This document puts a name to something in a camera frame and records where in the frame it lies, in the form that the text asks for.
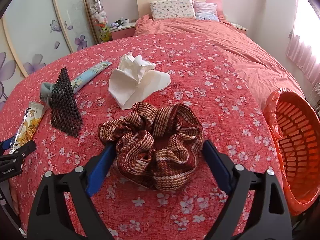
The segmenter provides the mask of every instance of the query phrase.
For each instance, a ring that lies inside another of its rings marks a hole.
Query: black mug
[[[118,20],[118,21],[116,21],[116,23],[118,24],[118,26],[123,25],[123,21],[122,20]]]

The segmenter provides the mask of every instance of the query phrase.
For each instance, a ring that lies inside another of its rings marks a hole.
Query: mug
[[[123,25],[129,25],[129,19],[123,20]]]
[[[116,21],[116,23],[118,24],[118,26],[123,25],[123,21],[122,20],[118,20],[118,21]]]

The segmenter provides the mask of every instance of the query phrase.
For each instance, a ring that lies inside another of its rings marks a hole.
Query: orange basket
[[[263,115],[276,144],[289,211],[296,216],[316,200],[320,184],[320,122],[297,93],[280,88]]]

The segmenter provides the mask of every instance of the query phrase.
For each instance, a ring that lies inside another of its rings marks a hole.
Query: sliding wardrobe door
[[[14,87],[23,80],[23,75],[11,54],[0,19],[0,111]]]
[[[96,44],[84,0],[53,0],[53,3],[73,52]]]
[[[6,34],[28,74],[70,54],[52,0],[12,0],[4,20]]]

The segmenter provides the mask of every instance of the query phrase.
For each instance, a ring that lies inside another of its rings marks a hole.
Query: snack bag
[[[45,111],[46,107],[44,105],[29,102],[23,123],[10,143],[10,154],[33,138]]]

